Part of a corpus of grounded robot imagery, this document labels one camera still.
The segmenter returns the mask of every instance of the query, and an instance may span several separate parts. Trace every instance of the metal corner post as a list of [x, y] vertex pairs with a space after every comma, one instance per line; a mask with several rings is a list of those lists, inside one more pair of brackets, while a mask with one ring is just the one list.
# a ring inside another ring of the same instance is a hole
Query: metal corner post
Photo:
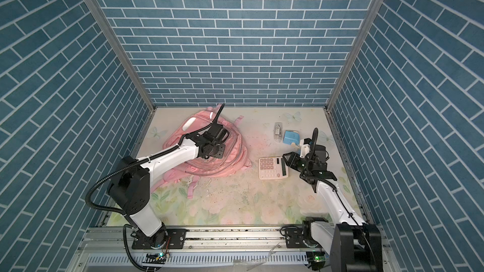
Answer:
[[326, 105], [326, 109], [328, 111], [330, 111], [335, 105], [336, 99], [338, 98], [339, 93], [341, 92], [341, 89], [345, 84], [346, 78], [348, 77], [349, 72], [351, 71], [351, 67], [355, 63], [356, 57], [360, 52], [361, 46], [365, 41], [366, 35], [368, 35], [368, 32], [370, 31], [373, 21], [377, 17], [378, 10], [380, 9], [382, 3], [383, 3], [383, 0], [371, 1], [370, 7], [368, 8], [368, 12], [366, 13], [365, 19], [363, 20], [360, 30], [356, 35], [354, 44], [351, 47], [351, 51], [349, 52], [348, 57], [345, 61], [345, 64], [343, 65], [343, 69], [341, 70], [341, 73], [339, 74], [339, 77], [336, 80], [336, 86], [333, 89], [333, 92], [331, 93], [330, 98], [328, 99], [328, 104]]
[[114, 53], [119, 58], [119, 61], [124, 67], [124, 70], [126, 71], [126, 73], [128, 73], [129, 77], [133, 81], [136, 89], [138, 90], [139, 94], [141, 95], [146, 105], [148, 106], [149, 111], [154, 112], [155, 105], [151, 97], [149, 96], [148, 92], [143, 86], [143, 83], [141, 82], [138, 75], [136, 74], [135, 68], [131, 64], [131, 61], [129, 60], [128, 55], [124, 51], [111, 25], [107, 21], [107, 18], [104, 15], [103, 10], [101, 9], [99, 3], [97, 2], [97, 0], [84, 0], [84, 3], [87, 5], [89, 11], [93, 15], [94, 19], [99, 25], [107, 41], [113, 48]]

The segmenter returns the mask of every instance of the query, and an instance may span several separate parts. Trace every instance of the floral tablecloth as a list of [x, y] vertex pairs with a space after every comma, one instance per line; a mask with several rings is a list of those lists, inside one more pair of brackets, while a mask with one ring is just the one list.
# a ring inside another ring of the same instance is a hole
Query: floral tablecloth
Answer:
[[[161, 150], [162, 143], [197, 108], [158, 109], [143, 140], [138, 156]], [[279, 156], [295, 150], [293, 146], [275, 142], [275, 122], [283, 123], [283, 130], [298, 131], [301, 138], [310, 138], [318, 127], [318, 144], [330, 154], [328, 170], [338, 178], [352, 207], [360, 210], [336, 149], [323, 109], [311, 108], [225, 108], [222, 116], [234, 121], [244, 119], [238, 126], [242, 133], [252, 167], [224, 178], [201, 178], [193, 198], [187, 198], [191, 177], [178, 183], [162, 186], [152, 193], [150, 204], [161, 220], [168, 225], [260, 225], [300, 223], [306, 216], [329, 218], [322, 200], [311, 186], [299, 178], [299, 172], [289, 170], [280, 180], [260, 180], [258, 159]], [[112, 214], [108, 226], [121, 226], [126, 221]]]

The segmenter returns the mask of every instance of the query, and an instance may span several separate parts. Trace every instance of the brick wallpaper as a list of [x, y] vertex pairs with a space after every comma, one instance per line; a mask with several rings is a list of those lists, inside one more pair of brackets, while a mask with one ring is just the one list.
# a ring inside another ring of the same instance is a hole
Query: brick wallpaper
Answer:
[[484, 0], [384, 0], [334, 117], [402, 270], [483, 271]]
[[323, 106], [371, 0], [98, 0], [157, 106]]
[[82, 0], [0, 0], [0, 15], [0, 271], [65, 270], [99, 220], [86, 190], [148, 112]]

